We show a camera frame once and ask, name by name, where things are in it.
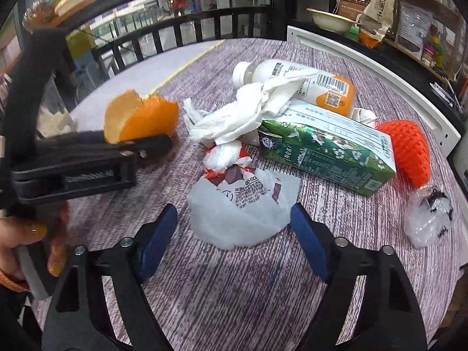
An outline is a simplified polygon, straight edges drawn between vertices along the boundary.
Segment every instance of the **finger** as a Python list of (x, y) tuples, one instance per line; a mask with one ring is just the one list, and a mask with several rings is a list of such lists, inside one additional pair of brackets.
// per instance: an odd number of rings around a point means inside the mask
[(11, 280), (24, 281), (24, 274), (10, 248), (0, 246), (0, 270)]
[(66, 246), (67, 235), (66, 228), (60, 227), (57, 236), (51, 240), (51, 254), (47, 262), (49, 273), (58, 277), (65, 266), (66, 262)]
[(68, 215), (68, 202), (65, 201), (62, 205), (62, 207), (59, 210), (59, 217), (60, 217), (60, 223), (64, 226), (68, 224), (70, 221), (69, 215)]
[(64, 246), (51, 247), (51, 255), (47, 262), (47, 270), (54, 277), (60, 276), (65, 267), (66, 253)]
[(0, 219), (0, 245), (6, 248), (36, 243), (46, 233), (47, 226), (34, 220), (13, 216)]

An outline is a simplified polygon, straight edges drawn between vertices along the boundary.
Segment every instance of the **white tissue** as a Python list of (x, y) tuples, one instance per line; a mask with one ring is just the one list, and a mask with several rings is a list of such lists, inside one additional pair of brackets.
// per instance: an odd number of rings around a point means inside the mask
[(353, 108), (351, 118), (358, 123), (367, 125), (371, 128), (377, 127), (378, 117), (374, 112), (364, 108)]
[(247, 167), (252, 163), (252, 158), (239, 158), (242, 143), (239, 140), (231, 141), (226, 144), (217, 145), (203, 159), (203, 165), (206, 169), (216, 173), (224, 173), (226, 169), (234, 164)]
[(206, 116), (193, 108), (190, 99), (186, 99), (184, 122), (189, 139), (202, 144), (214, 141), (220, 145), (257, 129), (264, 118), (282, 114), (301, 84), (318, 72), (315, 69), (296, 70), (265, 83), (244, 85), (237, 90), (234, 102)]

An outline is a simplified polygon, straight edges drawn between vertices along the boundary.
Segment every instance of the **green carton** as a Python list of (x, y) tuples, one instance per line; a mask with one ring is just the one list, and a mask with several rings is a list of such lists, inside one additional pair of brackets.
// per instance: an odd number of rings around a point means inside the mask
[(292, 99), (258, 128), (267, 159), (294, 166), (370, 197), (396, 172), (390, 136), (326, 109)]

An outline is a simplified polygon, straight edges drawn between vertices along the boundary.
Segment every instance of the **railing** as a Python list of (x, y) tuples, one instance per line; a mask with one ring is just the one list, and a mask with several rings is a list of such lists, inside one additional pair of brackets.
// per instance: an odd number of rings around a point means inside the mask
[[(159, 21), (155, 24), (142, 27), (137, 29), (133, 32), (120, 36), (114, 39), (112, 42), (109, 42), (99, 48), (93, 49), (93, 56), (94, 59), (101, 65), (103, 69), (106, 67), (104, 66), (104, 62), (102, 56), (109, 51), (112, 51), (115, 63), (112, 64), (112, 70), (114, 74), (118, 74), (122, 72), (128, 67), (131, 67), (135, 63), (142, 62), (145, 59), (143, 52), (141, 50), (140, 45), (140, 38), (151, 34), (154, 40), (154, 46), (156, 53), (162, 53), (163, 46), (161, 43), (161, 37), (159, 31), (161, 29), (165, 29), (168, 27), (174, 28), (174, 36), (175, 36), (175, 44), (176, 47), (184, 46), (182, 32), (180, 25), (193, 22), (195, 28), (195, 39), (196, 42), (203, 42), (203, 41), (210, 41), (213, 39), (226, 39), (226, 38), (238, 38), (239, 37), (239, 15), (247, 15), (249, 17), (248, 24), (247, 24), (247, 35), (241, 35), (246, 37), (254, 37), (254, 22), (255, 22), (255, 15), (260, 14), (266, 17), (266, 20), (262, 23), (259, 27), (260, 29), (260, 37), (262, 38), (272, 38), (272, 7), (271, 6), (254, 6), (254, 7), (242, 7), (242, 8), (225, 8), (225, 9), (216, 9), (212, 11), (205, 11), (200, 13), (188, 14), (186, 16), (180, 16), (175, 18), (169, 18), (168, 20)], [(231, 33), (221, 35), (221, 17), (230, 16), (232, 18), (232, 30)], [(202, 25), (201, 20), (206, 18), (213, 18), (214, 19), (214, 37), (210, 38), (203, 38), (202, 33)], [(133, 46), (133, 50), (129, 50), (124, 47), (125, 43), (131, 42)], [(135, 53), (136, 62), (131, 64), (125, 64), (122, 58), (123, 51), (133, 51)]]

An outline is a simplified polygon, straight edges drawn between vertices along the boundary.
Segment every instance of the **person in red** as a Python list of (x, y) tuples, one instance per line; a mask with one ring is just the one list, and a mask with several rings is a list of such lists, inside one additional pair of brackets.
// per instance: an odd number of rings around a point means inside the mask
[(185, 16), (185, 6), (187, 0), (172, 0), (172, 10), (174, 11), (174, 17)]

